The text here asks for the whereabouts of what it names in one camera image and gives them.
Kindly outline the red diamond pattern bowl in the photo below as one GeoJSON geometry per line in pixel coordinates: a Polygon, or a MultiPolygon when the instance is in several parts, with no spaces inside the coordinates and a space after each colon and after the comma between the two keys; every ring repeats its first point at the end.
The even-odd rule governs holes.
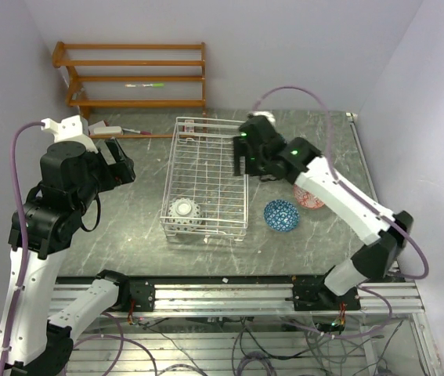
{"type": "Polygon", "coordinates": [[[319,209],[324,206],[324,203],[311,194],[310,192],[303,190],[297,185],[293,186],[293,194],[295,200],[303,207],[307,209],[319,209]]]}

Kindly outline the blue triangle pattern bowl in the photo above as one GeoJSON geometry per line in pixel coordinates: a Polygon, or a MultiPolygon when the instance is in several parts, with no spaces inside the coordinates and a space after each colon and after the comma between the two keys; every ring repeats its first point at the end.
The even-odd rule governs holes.
{"type": "Polygon", "coordinates": [[[278,232],[290,232],[294,230],[300,220],[297,208],[285,200],[270,201],[264,208],[265,223],[278,232]]]}

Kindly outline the white bowl with dot pattern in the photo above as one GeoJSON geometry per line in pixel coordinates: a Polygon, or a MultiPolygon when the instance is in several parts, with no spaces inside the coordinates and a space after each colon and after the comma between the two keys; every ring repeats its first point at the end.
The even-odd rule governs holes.
{"type": "Polygon", "coordinates": [[[168,206],[166,229],[174,232],[192,232],[203,224],[200,205],[189,198],[174,199],[168,206]]]}

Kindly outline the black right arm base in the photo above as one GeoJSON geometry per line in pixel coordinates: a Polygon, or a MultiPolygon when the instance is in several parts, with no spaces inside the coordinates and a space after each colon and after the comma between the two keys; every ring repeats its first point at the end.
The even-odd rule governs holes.
{"type": "Polygon", "coordinates": [[[296,311],[340,310],[341,303],[347,310],[360,309],[355,287],[342,296],[336,296],[325,287],[323,280],[324,276],[319,274],[292,276],[292,296],[286,301],[292,302],[296,311]]]}

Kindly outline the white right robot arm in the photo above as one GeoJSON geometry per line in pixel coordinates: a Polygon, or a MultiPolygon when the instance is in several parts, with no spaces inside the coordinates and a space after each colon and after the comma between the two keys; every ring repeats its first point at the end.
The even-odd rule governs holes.
{"type": "Polygon", "coordinates": [[[255,112],[240,125],[233,139],[234,173],[285,179],[319,198],[357,234],[362,247],[332,267],[316,291],[316,301],[322,308],[335,309],[358,284],[388,274],[406,245],[400,232],[410,229],[413,217],[371,201],[331,168],[313,144],[301,137],[286,141],[274,124],[271,113],[255,112]]]}

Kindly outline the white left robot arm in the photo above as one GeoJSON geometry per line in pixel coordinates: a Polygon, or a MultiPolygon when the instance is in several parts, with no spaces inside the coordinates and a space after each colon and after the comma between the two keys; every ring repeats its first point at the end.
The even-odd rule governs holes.
{"type": "Polygon", "coordinates": [[[116,139],[105,142],[113,164],[100,149],[78,141],[52,144],[42,156],[42,179],[21,201],[9,233],[10,278],[0,323],[0,375],[58,375],[74,342],[108,309],[132,301],[128,276],[98,273],[88,289],[60,313],[49,307],[61,264],[82,218],[99,195],[135,180],[134,163],[116,139]]]}

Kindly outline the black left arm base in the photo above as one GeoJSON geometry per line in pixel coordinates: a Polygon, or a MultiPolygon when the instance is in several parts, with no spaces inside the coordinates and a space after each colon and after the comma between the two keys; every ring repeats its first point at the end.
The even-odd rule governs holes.
{"type": "Polygon", "coordinates": [[[129,282],[128,301],[124,309],[132,312],[153,312],[156,289],[148,280],[131,279],[129,282]]]}

